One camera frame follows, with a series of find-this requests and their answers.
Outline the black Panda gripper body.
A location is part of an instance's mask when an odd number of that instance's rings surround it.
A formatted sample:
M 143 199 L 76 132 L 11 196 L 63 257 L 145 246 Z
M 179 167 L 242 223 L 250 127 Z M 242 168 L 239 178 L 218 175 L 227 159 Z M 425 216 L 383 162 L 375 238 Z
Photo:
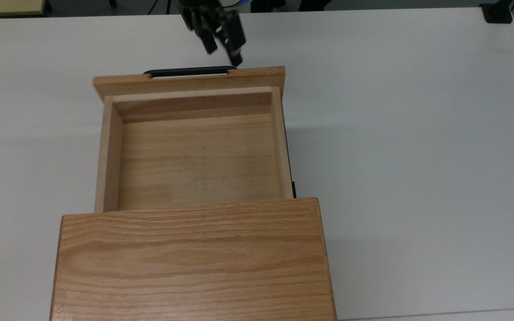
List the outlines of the black Panda gripper body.
M 246 0 L 177 0 L 176 6 L 188 30 L 198 39 L 201 34 L 212 34 L 222 46 L 238 48 L 246 43 L 237 9 Z

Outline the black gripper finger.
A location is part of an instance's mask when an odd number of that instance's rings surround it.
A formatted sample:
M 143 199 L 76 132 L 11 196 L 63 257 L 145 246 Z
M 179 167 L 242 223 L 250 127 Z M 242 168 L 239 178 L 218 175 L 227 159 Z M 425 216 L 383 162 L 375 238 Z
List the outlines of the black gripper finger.
M 243 62 L 243 58 L 241 56 L 241 48 L 242 46 L 238 48 L 227 47 L 227 55 L 233 67 L 237 68 Z
M 212 34 L 201 34 L 201 41 L 204 49 L 208 55 L 212 54 L 217 49 L 215 38 Z

